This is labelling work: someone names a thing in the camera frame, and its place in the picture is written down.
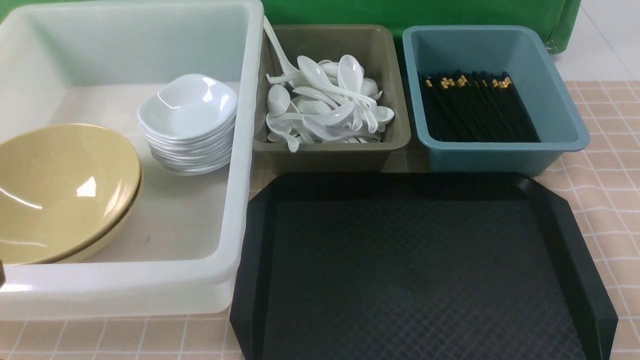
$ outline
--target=white plastic bin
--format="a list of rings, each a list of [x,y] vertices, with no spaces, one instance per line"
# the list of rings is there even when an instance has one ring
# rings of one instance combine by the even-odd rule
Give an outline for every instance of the white plastic bin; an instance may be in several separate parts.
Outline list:
[[[262,19],[256,0],[87,1],[25,6],[6,18],[0,142],[60,122],[110,127],[136,146],[145,185],[121,235],[93,258],[8,266],[0,320],[215,313],[230,304],[249,192]],[[151,157],[136,109],[190,73],[226,82],[239,104],[230,166],[180,177]]]

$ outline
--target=black serving tray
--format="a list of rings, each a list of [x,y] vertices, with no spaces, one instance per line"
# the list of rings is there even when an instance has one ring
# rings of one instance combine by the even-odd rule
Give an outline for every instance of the black serving tray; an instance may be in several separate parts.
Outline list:
[[[230,320],[247,360],[604,360],[618,323],[568,203],[516,174],[276,178]]]

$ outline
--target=translucent plastic tub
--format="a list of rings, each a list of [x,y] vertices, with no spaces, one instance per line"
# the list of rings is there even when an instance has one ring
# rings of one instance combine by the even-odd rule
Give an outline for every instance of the translucent plastic tub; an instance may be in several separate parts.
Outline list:
[[[121,235],[85,263],[7,267],[0,319],[208,313],[230,304],[262,19],[261,3],[252,0],[88,1],[26,6],[7,17],[0,142],[60,122],[110,127],[135,145],[145,185]],[[230,85],[239,106],[230,166],[179,177],[151,157],[136,109],[190,73]]]
[[[562,153],[581,151],[589,132],[540,38],[520,26],[414,26],[403,35],[418,139],[437,172],[519,172],[538,175]],[[441,142],[429,135],[418,73],[506,71],[541,143]]]

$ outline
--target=blue plastic container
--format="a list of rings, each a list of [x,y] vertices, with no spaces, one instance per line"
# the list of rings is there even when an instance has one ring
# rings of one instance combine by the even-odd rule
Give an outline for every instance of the blue plastic container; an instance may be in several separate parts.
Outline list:
[[[434,172],[542,173],[564,152],[590,141],[584,121],[538,35],[520,26],[414,26],[403,33],[404,58],[418,139]],[[541,143],[441,142],[429,135],[418,73],[506,71]]]

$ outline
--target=white tile floor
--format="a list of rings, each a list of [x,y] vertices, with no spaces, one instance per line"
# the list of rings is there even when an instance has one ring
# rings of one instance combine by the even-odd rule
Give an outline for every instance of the white tile floor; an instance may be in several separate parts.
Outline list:
[[[565,52],[555,56],[564,80],[640,80],[638,0],[582,0]]]

